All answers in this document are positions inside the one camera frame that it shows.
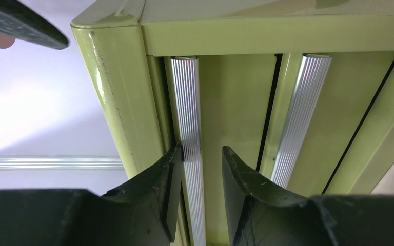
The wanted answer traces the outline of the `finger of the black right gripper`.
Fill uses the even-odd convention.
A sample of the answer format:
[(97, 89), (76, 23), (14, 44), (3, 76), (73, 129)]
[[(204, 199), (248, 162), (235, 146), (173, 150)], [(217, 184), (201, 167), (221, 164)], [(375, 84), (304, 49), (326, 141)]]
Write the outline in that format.
[(65, 34), (20, 1), (0, 1), (0, 33), (56, 50), (69, 46)]

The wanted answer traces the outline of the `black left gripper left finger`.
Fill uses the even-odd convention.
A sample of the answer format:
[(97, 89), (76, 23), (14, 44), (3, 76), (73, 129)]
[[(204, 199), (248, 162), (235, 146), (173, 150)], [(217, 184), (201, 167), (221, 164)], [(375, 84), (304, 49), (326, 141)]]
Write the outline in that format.
[(170, 245), (182, 146), (97, 196), (82, 189), (0, 190), (0, 245)]

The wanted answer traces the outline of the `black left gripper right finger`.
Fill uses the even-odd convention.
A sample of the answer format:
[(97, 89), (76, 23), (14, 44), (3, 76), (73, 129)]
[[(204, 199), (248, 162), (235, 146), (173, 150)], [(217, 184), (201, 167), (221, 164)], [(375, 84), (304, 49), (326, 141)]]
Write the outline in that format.
[(222, 148), (231, 245), (394, 245), (394, 195), (303, 197)]

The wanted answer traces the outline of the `green metal drawer box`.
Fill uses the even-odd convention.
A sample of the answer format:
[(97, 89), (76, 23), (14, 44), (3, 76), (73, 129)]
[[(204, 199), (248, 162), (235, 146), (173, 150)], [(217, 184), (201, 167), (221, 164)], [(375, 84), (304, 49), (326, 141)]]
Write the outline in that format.
[(96, 1), (71, 28), (129, 180), (182, 146), (170, 245), (231, 245), (224, 146), (303, 197), (394, 195), (394, 1)]

